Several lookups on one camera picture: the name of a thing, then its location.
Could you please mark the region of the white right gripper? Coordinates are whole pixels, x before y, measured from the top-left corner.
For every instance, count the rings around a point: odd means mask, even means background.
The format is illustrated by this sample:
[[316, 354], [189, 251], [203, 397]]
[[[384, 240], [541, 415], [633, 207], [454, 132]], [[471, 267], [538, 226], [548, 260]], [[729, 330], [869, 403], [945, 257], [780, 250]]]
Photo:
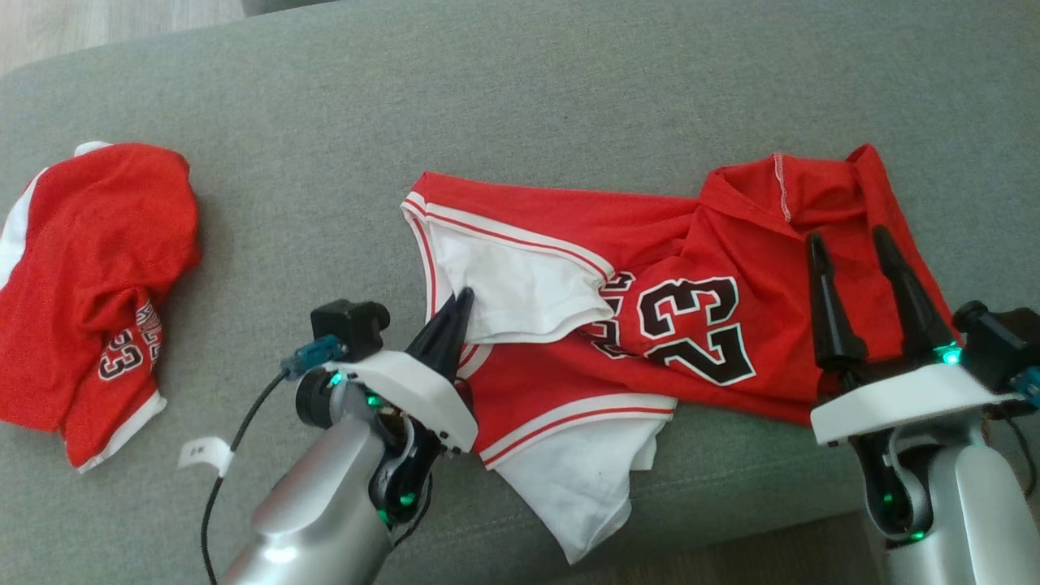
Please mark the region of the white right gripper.
[[[1021, 395], [996, 395], [959, 366], [960, 346], [951, 333], [921, 279], [907, 262], [889, 230], [873, 227], [874, 252], [894, 292], [903, 356], [929, 364], [869, 383], [836, 397], [811, 411], [811, 428], [820, 446], [839, 444], [853, 436], [961, 414]], [[820, 368], [847, 368], [861, 363], [868, 348], [856, 336], [835, 283], [834, 264], [821, 233], [806, 238], [814, 356]]]

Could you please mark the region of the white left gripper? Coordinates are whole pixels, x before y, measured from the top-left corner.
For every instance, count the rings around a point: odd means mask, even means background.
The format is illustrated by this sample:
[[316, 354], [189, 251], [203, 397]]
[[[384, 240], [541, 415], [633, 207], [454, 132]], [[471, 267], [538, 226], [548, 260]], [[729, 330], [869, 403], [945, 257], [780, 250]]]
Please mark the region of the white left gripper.
[[472, 288], [454, 292], [405, 352], [382, 349], [360, 362], [330, 362], [328, 370], [374, 390], [422, 423], [447, 449], [468, 453], [478, 437], [478, 422], [454, 381], [474, 300]]

